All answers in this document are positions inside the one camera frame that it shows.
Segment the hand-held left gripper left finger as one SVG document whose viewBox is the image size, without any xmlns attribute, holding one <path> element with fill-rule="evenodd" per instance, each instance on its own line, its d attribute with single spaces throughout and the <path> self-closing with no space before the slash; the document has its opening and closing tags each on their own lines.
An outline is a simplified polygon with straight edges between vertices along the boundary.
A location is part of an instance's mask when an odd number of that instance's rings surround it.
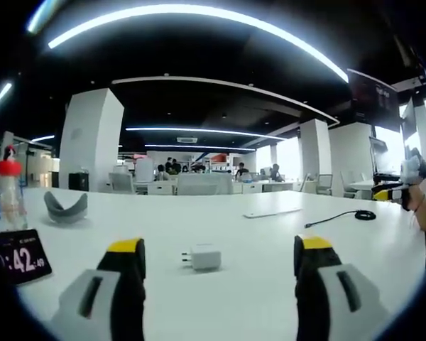
<svg viewBox="0 0 426 341">
<path fill-rule="evenodd" d="M 146 253 L 142 238 L 112 243 L 95 269 L 60 295 L 50 321 L 57 340 L 143 340 Z"/>
</svg>

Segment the person's right hand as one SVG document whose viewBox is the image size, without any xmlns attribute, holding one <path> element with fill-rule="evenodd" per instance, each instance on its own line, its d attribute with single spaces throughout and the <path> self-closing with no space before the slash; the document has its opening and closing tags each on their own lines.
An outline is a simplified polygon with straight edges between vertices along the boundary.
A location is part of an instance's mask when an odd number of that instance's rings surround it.
<svg viewBox="0 0 426 341">
<path fill-rule="evenodd" d="M 418 185 L 412 185 L 408 188 L 410 200 L 409 210 L 413 211 L 423 232 L 426 232 L 426 196 Z"/>
</svg>

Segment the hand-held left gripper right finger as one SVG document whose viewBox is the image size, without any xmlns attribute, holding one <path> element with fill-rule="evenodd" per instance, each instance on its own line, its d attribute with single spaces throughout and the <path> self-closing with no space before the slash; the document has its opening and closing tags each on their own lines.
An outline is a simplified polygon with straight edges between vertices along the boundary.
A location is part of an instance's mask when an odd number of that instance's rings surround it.
<svg viewBox="0 0 426 341">
<path fill-rule="evenodd" d="M 371 340 L 389 319 L 379 289 L 321 237 L 294 238 L 298 340 Z"/>
</svg>

